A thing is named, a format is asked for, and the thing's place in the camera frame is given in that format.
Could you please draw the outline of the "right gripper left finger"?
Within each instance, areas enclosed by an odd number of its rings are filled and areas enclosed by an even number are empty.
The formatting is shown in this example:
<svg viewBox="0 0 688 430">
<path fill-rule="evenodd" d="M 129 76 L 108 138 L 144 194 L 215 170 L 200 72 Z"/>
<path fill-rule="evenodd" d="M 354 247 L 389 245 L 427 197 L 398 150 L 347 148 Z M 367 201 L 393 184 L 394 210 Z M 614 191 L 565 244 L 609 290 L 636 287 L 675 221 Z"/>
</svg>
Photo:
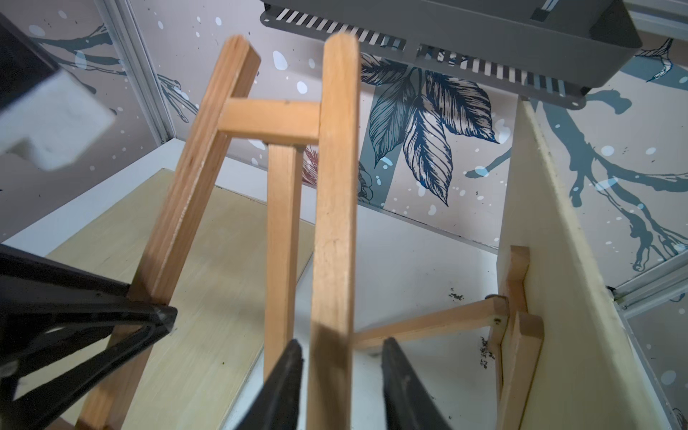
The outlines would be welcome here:
<svg viewBox="0 0 688 430">
<path fill-rule="evenodd" d="M 236 430 L 295 430 L 299 416 L 304 358 L 291 340 Z"/>
</svg>

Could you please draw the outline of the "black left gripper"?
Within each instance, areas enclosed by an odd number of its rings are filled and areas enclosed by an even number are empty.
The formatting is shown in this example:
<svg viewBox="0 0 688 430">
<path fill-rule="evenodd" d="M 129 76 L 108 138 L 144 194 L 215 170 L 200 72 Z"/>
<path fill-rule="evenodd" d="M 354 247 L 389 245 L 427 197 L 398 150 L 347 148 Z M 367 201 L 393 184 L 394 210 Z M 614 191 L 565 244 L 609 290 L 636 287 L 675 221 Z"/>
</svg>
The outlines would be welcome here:
<svg viewBox="0 0 688 430">
<path fill-rule="evenodd" d="M 1 428 L 45 429 L 89 390 L 167 335 L 177 308 L 124 298 L 129 285 L 1 246 Z M 112 347 L 21 396 L 18 382 L 109 337 Z"/>
</svg>

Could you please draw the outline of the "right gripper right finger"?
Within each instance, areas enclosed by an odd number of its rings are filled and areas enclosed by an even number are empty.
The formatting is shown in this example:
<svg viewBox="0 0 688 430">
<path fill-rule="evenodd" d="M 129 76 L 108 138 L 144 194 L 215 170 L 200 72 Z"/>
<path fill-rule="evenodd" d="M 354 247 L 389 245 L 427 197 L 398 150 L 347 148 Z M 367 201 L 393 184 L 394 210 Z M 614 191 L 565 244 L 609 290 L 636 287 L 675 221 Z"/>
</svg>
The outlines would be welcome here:
<svg viewBox="0 0 688 430">
<path fill-rule="evenodd" d="M 383 397 L 387 429 L 450 429 L 394 338 L 383 342 Z"/>
</svg>

